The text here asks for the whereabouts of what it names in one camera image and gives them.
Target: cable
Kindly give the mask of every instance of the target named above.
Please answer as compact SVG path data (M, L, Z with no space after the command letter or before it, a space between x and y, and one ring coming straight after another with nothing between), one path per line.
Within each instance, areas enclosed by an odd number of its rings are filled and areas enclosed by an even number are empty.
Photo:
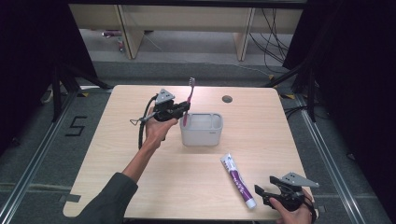
M314 106L322 106L322 104L314 103ZM299 106L296 106L296 107L293 107L293 108L285 108L284 109L285 115L287 115L286 119L289 119L291 117L291 115L294 114L295 112L297 112L299 110L304 110L304 109L307 109L307 108L308 108L308 105L299 105ZM329 119L329 118L324 118L324 117L318 116L317 114L315 114L315 116L317 116L320 119Z
M151 97L151 99L148 101L148 104L147 104L146 109L145 109L145 113L143 114L143 117L142 117L142 118L145 118L145 117L146 117L146 115L148 114L148 111L149 111L149 106L151 105L151 103L152 103L153 101L155 101L155 99L157 99L157 96L158 96L158 94L156 94L155 96ZM139 148L139 149L140 149L140 148L142 147L142 145L143 145L143 131L144 131L144 129L145 129L145 125L146 125L146 122L145 122L145 121L140 121L139 140L138 140L138 148Z

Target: sleeve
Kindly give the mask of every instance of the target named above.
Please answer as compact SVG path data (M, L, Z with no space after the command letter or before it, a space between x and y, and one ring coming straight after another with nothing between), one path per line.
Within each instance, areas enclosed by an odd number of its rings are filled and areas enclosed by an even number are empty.
M72 223L122 223L125 210L136 191L137 185L130 177L115 173Z

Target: wire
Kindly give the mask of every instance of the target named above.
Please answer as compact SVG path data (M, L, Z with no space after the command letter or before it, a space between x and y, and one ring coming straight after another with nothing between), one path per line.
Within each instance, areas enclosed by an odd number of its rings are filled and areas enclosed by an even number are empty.
M314 106L322 106L322 104L314 103ZM308 105L299 105L293 108L285 108L284 111L285 111L286 119L289 119L291 115L293 115L295 112L306 109L308 109ZM318 114L315 114L315 116L317 116L320 119L330 119L330 118L324 118L322 116L318 116Z
M158 94L155 96L151 97L151 99L148 101L148 104L146 105L145 113L143 114L142 118L145 118L146 115L148 114L149 111L149 106L155 99L157 99ZM140 128L139 128L139 141L138 141L138 148L140 149L143 145L143 131L145 129L146 122L145 121L140 121Z
M283 44L282 41L280 41L279 38L277 37L277 30L276 30L276 8L273 8L272 11L273 11L273 21L272 21L272 24L271 24L271 23L269 22L267 16L265 15L265 12L264 12L263 8L262 8L262 15L264 16L264 18L265 18L265 20L266 20L266 23L267 23L267 25L268 25L268 27L269 27L269 29L270 29L270 35L269 35L268 39L265 38L265 37L261 34L262 38L266 41L265 47L262 46L262 45L253 37L252 34L249 34L249 35L250 35L250 37L252 38L253 42L256 44L256 46L258 46L259 49L261 49L262 51L264 51L264 64L265 64L265 66L267 67L267 69L269 69L269 70L272 71L272 72L279 73L279 72L274 71L274 70L272 70L272 69L270 69L270 68L268 67L267 61L266 61L266 56L269 55L269 56L271 56L272 58L274 58L275 60L279 61L280 63L283 63L284 60L285 60L285 58L286 58L286 53L285 53L285 51L289 50L289 48L288 48L285 44ZM274 44L274 43L271 42L271 37L272 37L272 36L274 37L274 39L275 39L275 41L276 41L276 44ZM270 44L278 48L279 54L280 54L280 58L279 58L278 56L276 56L273 52L271 52L270 50L268 50L268 46L269 46Z

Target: black cable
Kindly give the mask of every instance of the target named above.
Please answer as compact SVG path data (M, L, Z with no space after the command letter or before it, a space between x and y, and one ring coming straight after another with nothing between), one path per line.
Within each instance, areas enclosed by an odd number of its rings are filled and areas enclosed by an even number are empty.
M148 104L146 106L145 109L145 113L143 114L143 118L146 117L146 115L148 114L149 111L149 106L151 105L151 103L153 101L155 101L155 99L157 99L158 94L156 94L155 96L151 97L151 99L148 101ZM143 131L145 130L145 125L146 122L145 121L140 121L140 128L139 128L139 140L138 140L138 148L140 149L143 145Z
M259 47L260 50L263 52L269 54L271 57L273 57L275 60L279 61L280 63L283 63L283 60L279 57L277 57L273 52L269 51L266 49L263 45L261 45L254 37L252 34L249 34L253 42L256 44L257 47Z
M264 16L265 20L267 21L267 25L268 25L268 27L270 28L271 33L274 35L274 38L276 39L277 44L283 45L284 48L289 49L288 46L286 46L282 41L279 40L279 38L277 38L277 31L275 31L275 32L273 31L274 28L271 27L270 22L268 21L267 17L265 16L265 12L264 12L263 8L262 8L262 15ZM273 17L274 17L274 20L273 20L273 24L274 24L274 25L273 25L273 27L275 26L275 30L276 30L276 21L275 21L275 18L276 18L276 8L273 8Z

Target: purple toothpaste tube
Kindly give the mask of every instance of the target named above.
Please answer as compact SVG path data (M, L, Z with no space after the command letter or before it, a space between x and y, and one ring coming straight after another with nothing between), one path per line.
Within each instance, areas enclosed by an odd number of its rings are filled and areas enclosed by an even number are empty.
M231 178L233 179L233 182L235 183L236 187L239 189L239 192L241 193L242 198L247 204L247 207L249 209L256 207L256 202L254 201L254 198L251 196L250 192L248 191L246 184L242 180L242 177L239 174L238 169L236 168L235 162L233 161L233 157L231 156L231 154L230 153L225 154L225 156L221 157L220 160L224 168L228 171Z

